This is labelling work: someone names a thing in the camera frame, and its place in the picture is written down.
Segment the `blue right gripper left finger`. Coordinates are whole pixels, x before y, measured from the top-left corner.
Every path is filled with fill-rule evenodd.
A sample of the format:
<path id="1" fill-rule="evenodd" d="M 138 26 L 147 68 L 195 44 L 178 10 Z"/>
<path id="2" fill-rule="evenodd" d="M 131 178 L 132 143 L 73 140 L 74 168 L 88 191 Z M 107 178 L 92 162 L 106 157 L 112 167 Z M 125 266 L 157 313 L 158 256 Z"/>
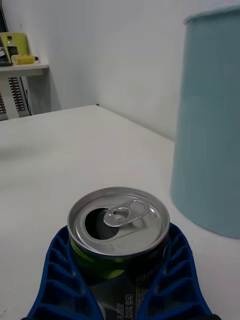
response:
<path id="1" fill-rule="evenodd" d="M 39 291 L 26 320 L 103 320 L 101 309 L 74 265 L 67 227 L 45 256 Z"/>

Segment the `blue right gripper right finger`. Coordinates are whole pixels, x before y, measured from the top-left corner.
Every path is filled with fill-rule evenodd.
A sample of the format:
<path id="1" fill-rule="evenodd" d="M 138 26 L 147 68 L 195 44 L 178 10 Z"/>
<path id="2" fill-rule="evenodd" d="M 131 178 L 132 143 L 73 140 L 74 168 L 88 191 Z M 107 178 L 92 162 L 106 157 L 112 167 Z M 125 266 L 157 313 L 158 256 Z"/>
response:
<path id="1" fill-rule="evenodd" d="M 169 227 L 165 262 L 138 311 L 138 320 L 219 320 L 199 286 L 192 250 L 182 231 Z"/>

